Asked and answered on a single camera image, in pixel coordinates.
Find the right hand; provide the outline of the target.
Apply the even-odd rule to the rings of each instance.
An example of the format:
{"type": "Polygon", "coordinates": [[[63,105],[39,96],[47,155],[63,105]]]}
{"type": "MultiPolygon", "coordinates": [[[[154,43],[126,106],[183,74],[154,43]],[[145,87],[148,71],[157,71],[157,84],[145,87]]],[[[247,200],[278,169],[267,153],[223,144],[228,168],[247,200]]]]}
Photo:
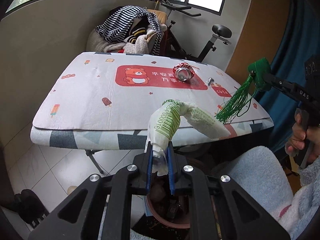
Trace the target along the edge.
{"type": "Polygon", "coordinates": [[[306,140],[309,140],[314,144],[313,149],[308,157],[308,164],[313,163],[319,157],[319,127],[308,127],[304,129],[302,126],[302,116],[300,109],[295,112],[295,124],[292,126],[292,135],[285,144],[285,152],[293,156],[297,150],[303,150],[305,148],[306,140]]]}

